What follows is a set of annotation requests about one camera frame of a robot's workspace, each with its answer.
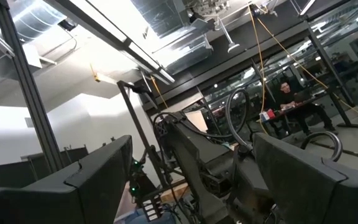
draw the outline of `person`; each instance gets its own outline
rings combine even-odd
[[[286,81],[281,82],[280,90],[282,92],[282,103],[280,104],[281,109],[291,108],[298,103],[295,103],[295,94],[291,91],[289,84]],[[296,119],[296,121],[301,126],[302,131],[309,135],[311,131],[309,130],[308,124],[305,121],[305,116],[308,114],[317,114],[321,120],[324,122],[324,128],[328,131],[336,132],[333,123],[325,110],[317,105],[312,103],[307,103],[296,110],[293,110],[287,114],[288,117]]]

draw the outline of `glass partition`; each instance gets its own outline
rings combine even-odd
[[[311,28],[322,45],[329,45],[358,29],[358,0],[352,0],[315,19]]]

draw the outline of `table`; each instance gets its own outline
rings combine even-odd
[[[308,103],[312,103],[318,99],[321,99],[322,97],[324,96],[327,96],[329,95],[331,101],[334,103],[334,106],[336,107],[336,109],[338,110],[339,112],[339,115],[341,116],[341,118],[343,119],[343,123],[340,123],[338,124],[337,126],[338,127],[342,127],[342,128],[358,128],[358,124],[353,124],[351,123],[349,117],[347,117],[347,114],[346,112],[343,110],[342,106],[341,106],[341,103],[338,101],[338,99],[336,98],[335,94],[333,93],[333,90],[332,89],[328,89],[326,90],[325,92],[323,93],[320,93],[314,97],[312,97],[311,99],[308,99],[306,101],[304,101],[302,104],[294,107],[294,108],[290,108],[288,110],[285,110],[285,111],[282,111],[279,115],[277,115],[276,117],[274,118],[271,118],[269,120],[266,120],[262,123],[262,125],[264,125],[265,123],[271,123],[271,122],[274,122],[274,121],[277,121],[279,119],[282,119],[283,116],[286,116],[289,112],[291,111],[294,111],[294,110],[297,110],[298,108],[301,108],[303,105],[306,105]],[[283,125],[286,126],[287,130],[290,130],[290,127],[287,123],[287,120],[285,120],[285,122],[283,123]]]

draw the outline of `ceiling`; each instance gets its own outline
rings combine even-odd
[[[284,1],[286,0],[277,0],[277,5]],[[276,0],[253,2],[272,7]],[[249,16],[245,16],[246,1],[230,0],[230,5],[231,7],[220,15],[228,30],[235,29],[250,20]],[[208,40],[211,41],[220,35],[223,35],[221,30],[209,32]],[[34,73],[47,111],[80,93],[106,98],[119,93],[117,86],[95,82],[94,72],[126,82],[140,79],[139,72],[133,70],[136,67],[134,62],[80,26],[70,33],[55,26],[30,44],[35,46],[40,56],[57,62],[57,65],[42,62],[42,69]],[[0,77],[0,106],[25,106],[17,81]]]

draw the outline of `black cable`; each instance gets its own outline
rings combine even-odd
[[[249,114],[249,108],[250,108],[250,99],[249,99],[249,94],[248,92],[243,89],[243,88],[238,88],[236,90],[234,90],[234,92],[232,92],[229,96],[229,98],[227,99],[227,103],[226,103],[226,119],[227,119],[227,123],[229,125],[229,129],[230,129],[230,132],[232,133],[233,137],[236,139],[236,141],[245,146],[248,150],[252,150],[252,146],[250,143],[244,141],[240,135],[238,135],[236,129],[234,129],[234,126],[233,126],[233,122],[231,121],[231,115],[230,115],[230,108],[231,108],[231,101],[234,99],[234,96],[238,93],[243,93],[244,96],[246,97],[246,111],[245,111],[245,117],[247,117],[247,114]]]
[[[188,223],[191,223],[191,221],[190,221],[190,219],[187,217],[187,215],[186,215],[184,209],[183,209],[182,206],[179,204],[179,201],[178,201],[178,199],[177,199],[177,196],[175,195],[175,191],[174,191],[174,189],[173,189],[172,183],[171,183],[170,180],[168,179],[169,172],[168,172],[167,168],[165,167],[166,164],[165,164],[165,158],[164,158],[163,149],[162,149],[161,143],[160,143],[160,136],[159,136],[159,134],[158,134],[158,132],[157,132],[157,130],[156,130],[156,128],[155,128],[155,127],[156,127],[155,124],[156,124],[156,122],[157,122],[157,119],[158,119],[160,116],[162,116],[162,115],[163,115],[163,113],[160,113],[160,114],[158,114],[158,115],[154,118],[154,120],[153,120],[153,131],[154,131],[154,134],[155,134],[155,137],[156,137],[156,139],[157,139],[157,143],[158,143],[158,146],[159,146],[160,152],[161,152],[162,169],[163,169],[163,171],[164,171],[164,178],[165,178],[165,181],[167,182],[167,184],[169,185],[169,187],[171,188],[172,196],[173,196],[173,199],[174,199],[176,205],[178,206],[179,210],[184,214],[184,216],[186,217]]]

